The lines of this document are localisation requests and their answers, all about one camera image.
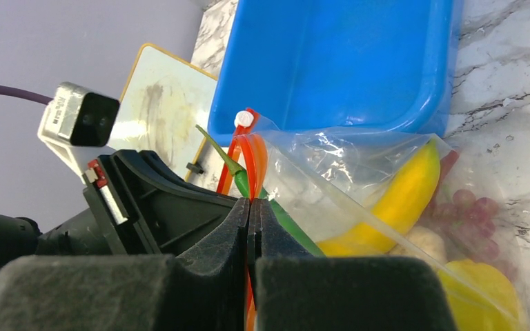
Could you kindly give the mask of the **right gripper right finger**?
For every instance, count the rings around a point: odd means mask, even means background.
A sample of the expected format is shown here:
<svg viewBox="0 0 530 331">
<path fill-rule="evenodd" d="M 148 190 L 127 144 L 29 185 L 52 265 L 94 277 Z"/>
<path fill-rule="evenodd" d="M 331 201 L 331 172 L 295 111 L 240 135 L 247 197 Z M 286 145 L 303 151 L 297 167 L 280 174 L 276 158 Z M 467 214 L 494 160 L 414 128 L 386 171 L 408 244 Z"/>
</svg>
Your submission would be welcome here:
<svg viewBox="0 0 530 331">
<path fill-rule="evenodd" d="M 454 330 L 434 271 L 411 257 L 309 254 L 265 199 L 248 217 L 258 330 Z"/>
</svg>

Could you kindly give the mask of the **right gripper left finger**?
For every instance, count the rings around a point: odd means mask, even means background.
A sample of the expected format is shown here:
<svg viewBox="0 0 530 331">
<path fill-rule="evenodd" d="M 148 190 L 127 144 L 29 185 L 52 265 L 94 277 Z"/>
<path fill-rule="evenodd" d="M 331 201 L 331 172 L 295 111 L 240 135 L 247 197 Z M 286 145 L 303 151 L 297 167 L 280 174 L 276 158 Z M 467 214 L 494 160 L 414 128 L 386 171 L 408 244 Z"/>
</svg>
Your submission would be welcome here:
<svg viewBox="0 0 530 331">
<path fill-rule="evenodd" d="M 243 330 L 246 224 L 239 199 L 178 256 L 28 256 L 0 270 L 0 330 Z"/>
</svg>

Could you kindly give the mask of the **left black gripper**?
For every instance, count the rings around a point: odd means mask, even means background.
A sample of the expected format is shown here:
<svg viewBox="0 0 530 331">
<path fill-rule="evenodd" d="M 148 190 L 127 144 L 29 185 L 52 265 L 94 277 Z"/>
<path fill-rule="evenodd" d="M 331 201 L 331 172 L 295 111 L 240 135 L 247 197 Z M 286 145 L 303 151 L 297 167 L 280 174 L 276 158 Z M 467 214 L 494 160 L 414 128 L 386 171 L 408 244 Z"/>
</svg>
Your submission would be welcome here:
<svg viewBox="0 0 530 331">
<path fill-rule="evenodd" d="M 32 219 L 0 214 L 0 268 L 18 257 L 38 255 L 179 255 L 212 232 L 237 199 L 185 182 L 151 150 L 119 150 L 110 156 L 142 231 L 110 235 L 102 211 L 89 208 L 42 234 Z"/>
</svg>

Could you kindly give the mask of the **clear zip bag orange zipper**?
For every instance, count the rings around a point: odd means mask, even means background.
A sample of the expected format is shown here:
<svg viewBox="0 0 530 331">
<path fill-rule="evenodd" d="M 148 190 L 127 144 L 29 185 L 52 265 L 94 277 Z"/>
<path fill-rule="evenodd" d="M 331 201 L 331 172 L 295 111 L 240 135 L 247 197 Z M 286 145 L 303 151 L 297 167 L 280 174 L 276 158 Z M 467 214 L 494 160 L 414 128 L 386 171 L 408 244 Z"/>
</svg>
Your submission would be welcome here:
<svg viewBox="0 0 530 331">
<path fill-rule="evenodd" d="M 318 257 L 427 262 L 460 330 L 527 330 L 516 236 L 500 190 L 434 134 L 332 127 L 280 130 L 235 115 L 218 191 L 266 199 Z"/>
</svg>

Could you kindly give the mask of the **garlic bulb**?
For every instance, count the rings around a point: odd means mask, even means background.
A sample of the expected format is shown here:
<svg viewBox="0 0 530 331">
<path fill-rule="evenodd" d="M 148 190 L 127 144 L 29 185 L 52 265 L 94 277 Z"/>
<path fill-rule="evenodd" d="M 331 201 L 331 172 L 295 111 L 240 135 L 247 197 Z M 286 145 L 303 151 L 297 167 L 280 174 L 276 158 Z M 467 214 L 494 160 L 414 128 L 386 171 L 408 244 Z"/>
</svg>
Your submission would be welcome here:
<svg viewBox="0 0 530 331">
<path fill-rule="evenodd" d="M 405 239 L 413 245 L 417 246 L 427 255 L 431 256 L 438 263 L 445 264 L 448 262 L 444 240 L 436 232 L 417 225 L 414 226 L 407 233 Z M 413 257 L 421 259 L 430 264 L 431 266 L 434 266 L 434 264 L 429 259 L 426 259 L 420 254 L 416 254 L 412 251 L 409 251 L 402 245 L 396 245 L 391 251 L 389 251 L 389 255 Z"/>
</svg>

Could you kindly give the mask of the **yellow banana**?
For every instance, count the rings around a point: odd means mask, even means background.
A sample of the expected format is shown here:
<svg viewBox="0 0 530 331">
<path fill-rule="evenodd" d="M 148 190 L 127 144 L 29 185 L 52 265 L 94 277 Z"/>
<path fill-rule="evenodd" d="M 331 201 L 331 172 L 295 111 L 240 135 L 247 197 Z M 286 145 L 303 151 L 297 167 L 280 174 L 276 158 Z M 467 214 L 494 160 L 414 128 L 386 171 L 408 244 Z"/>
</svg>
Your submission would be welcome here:
<svg viewBox="0 0 530 331">
<path fill-rule="evenodd" d="M 440 155 L 430 140 L 397 171 L 371 214 L 402 236 L 416 224 L 435 193 L 440 176 Z M 370 225 L 359 223 L 344 234 L 317 243 L 328 257 L 384 254 L 396 242 Z"/>
</svg>

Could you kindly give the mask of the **purple grape bunch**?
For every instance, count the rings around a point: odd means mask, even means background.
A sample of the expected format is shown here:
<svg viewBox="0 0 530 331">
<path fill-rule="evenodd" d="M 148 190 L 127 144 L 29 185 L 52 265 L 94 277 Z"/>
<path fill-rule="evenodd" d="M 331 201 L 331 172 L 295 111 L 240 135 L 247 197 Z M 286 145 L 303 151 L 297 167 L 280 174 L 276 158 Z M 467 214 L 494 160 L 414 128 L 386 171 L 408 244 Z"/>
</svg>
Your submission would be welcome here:
<svg viewBox="0 0 530 331">
<path fill-rule="evenodd" d="M 452 194 L 441 191 L 424 210 L 420 224 L 444 239 L 449 260 L 485 263 L 512 282 L 518 279 L 515 232 L 495 199 L 479 197 L 467 189 Z"/>
</svg>

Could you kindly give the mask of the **yellow green starfruit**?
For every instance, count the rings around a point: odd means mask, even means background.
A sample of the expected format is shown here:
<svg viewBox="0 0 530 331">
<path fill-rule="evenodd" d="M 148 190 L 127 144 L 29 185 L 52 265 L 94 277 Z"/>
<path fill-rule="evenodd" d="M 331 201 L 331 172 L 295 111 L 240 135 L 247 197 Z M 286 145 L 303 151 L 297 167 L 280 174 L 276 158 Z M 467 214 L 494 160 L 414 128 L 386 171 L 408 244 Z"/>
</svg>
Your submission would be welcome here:
<svg viewBox="0 0 530 331">
<path fill-rule="evenodd" d="M 469 259 L 437 271 L 458 330 L 526 330 L 520 298 L 501 271 Z"/>
</svg>

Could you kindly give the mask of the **blue plastic bin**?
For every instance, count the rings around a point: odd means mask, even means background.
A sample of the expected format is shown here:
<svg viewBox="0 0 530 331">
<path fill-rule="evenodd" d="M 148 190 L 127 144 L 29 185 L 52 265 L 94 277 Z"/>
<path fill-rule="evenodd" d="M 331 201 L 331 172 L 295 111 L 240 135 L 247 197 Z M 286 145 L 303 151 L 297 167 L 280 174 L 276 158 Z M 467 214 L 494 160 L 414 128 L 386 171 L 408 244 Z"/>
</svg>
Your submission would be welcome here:
<svg viewBox="0 0 530 331">
<path fill-rule="evenodd" d="M 230 143 L 251 108 L 285 131 L 443 135 L 461 1 L 240 1 L 208 132 Z"/>
</svg>

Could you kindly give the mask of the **red chili pepper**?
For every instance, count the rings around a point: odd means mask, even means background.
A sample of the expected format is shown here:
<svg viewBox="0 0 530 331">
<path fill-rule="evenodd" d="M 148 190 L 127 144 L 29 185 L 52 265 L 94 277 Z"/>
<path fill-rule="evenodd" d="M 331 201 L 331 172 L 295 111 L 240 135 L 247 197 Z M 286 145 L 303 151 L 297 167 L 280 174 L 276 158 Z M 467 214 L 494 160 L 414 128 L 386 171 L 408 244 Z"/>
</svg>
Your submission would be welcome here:
<svg viewBox="0 0 530 331">
<path fill-rule="evenodd" d="M 442 182 L 445 180 L 446 176 L 451 171 L 452 167 L 455 165 L 458 159 L 459 153 L 455 150 L 451 150 L 445 157 L 440 159 L 440 176 L 435 189 L 435 194 L 438 193 Z"/>
</svg>

